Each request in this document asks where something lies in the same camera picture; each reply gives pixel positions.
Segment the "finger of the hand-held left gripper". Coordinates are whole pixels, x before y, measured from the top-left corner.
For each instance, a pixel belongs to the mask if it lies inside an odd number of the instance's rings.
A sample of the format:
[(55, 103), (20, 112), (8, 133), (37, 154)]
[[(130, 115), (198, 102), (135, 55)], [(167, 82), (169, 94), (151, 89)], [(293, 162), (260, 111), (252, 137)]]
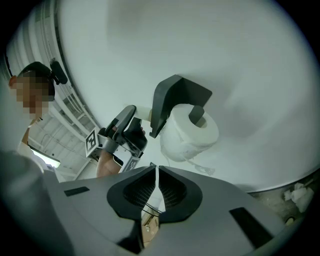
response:
[(142, 132), (143, 129), (141, 127), (142, 124), (142, 120), (137, 118), (137, 117), (133, 117), (129, 127), (128, 127), (128, 131), (129, 132)]
[(113, 140), (118, 140), (118, 137), (122, 137), (123, 132), (134, 117), (136, 109), (136, 106), (128, 105), (115, 117), (113, 122), (115, 127), (115, 132), (112, 137)]

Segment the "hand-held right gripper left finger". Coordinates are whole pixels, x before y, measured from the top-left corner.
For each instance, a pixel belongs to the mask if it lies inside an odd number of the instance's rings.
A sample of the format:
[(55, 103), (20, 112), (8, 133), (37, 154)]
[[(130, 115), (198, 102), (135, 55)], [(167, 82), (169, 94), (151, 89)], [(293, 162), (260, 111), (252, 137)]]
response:
[(141, 182), (155, 184), (156, 169), (140, 167), (101, 178), (58, 182), (48, 174), (48, 193), (75, 256), (156, 256), (144, 247), (142, 209), (130, 202)]

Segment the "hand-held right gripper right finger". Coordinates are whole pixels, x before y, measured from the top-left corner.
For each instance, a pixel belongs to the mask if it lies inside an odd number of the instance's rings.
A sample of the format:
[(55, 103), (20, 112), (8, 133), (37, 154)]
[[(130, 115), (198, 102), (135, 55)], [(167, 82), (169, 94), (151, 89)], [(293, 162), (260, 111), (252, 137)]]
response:
[(151, 256), (243, 256), (285, 227), (274, 212), (226, 181), (160, 166), (165, 212), (149, 244)]

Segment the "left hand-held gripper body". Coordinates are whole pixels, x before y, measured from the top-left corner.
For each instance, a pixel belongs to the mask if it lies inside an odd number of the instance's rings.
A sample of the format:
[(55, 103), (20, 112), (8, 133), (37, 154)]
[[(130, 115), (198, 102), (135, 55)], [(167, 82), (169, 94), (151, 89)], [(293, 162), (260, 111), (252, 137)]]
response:
[(120, 165), (121, 173), (135, 169), (148, 143), (142, 131), (129, 132), (128, 128), (123, 132), (122, 137), (118, 137), (118, 140), (113, 140), (115, 133), (113, 124), (110, 124), (109, 133), (106, 132), (106, 129), (93, 129), (86, 137), (86, 157), (98, 161), (101, 151), (104, 150)]

